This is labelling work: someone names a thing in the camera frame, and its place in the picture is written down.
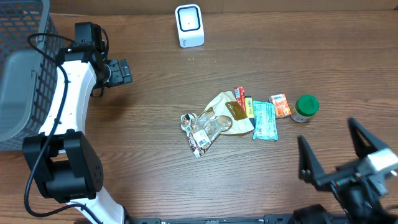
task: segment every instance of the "jar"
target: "jar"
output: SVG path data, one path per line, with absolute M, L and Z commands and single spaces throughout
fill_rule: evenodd
M 290 117 L 299 123 L 307 122 L 319 110 L 319 101 L 313 95 L 301 96 L 292 110 Z

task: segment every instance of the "gray plastic basket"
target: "gray plastic basket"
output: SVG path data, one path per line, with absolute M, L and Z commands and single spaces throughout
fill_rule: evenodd
M 21 150 L 50 109 L 57 70 L 28 45 L 27 36 L 37 32 L 58 33 L 49 0 L 0 1 L 0 151 Z M 38 37 L 36 44 L 51 57 L 64 47 L 56 37 Z

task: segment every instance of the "wooden tabletop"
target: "wooden tabletop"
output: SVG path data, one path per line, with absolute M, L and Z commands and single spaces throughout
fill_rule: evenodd
M 133 217 L 251 217 L 320 203 L 332 194 L 298 179 L 303 134 L 327 172 L 356 159 L 346 120 L 356 118 L 398 153 L 398 12 L 205 14 L 205 44 L 181 49 L 174 15 L 52 16 L 60 34 L 91 21 L 109 35 L 110 58 L 129 61 L 134 83 L 91 98 L 86 135 L 104 167 L 104 186 Z M 277 120 L 278 141 L 220 136 L 193 156 L 180 116 L 201 113 L 220 92 L 243 85 L 267 101 L 320 101 L 309 123 Z M 24 210 L 29 169 L 21 152 L 0 153 L 0 223 L 72 223 L 76 210 L 35 219 Z M 398 179 L 383 205 L 398 203 Z M 32 208 L 60 205 L 34 185 Z

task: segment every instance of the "blue packet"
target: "blue packet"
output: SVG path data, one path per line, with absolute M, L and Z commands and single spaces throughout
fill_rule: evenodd
M 253 101 L 254 105 L 254 134 L 253 139 L 278 140 L 276 130 L 276 108 L 272 103 Z

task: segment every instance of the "orange and white box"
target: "orange and white box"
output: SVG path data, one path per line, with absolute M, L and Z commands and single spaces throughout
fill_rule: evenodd
M 271 96 L 269 98 L 269 102 L 272 103 L 276 108 L 276 118 L 284 118 L 292 114 L 284 94 Z

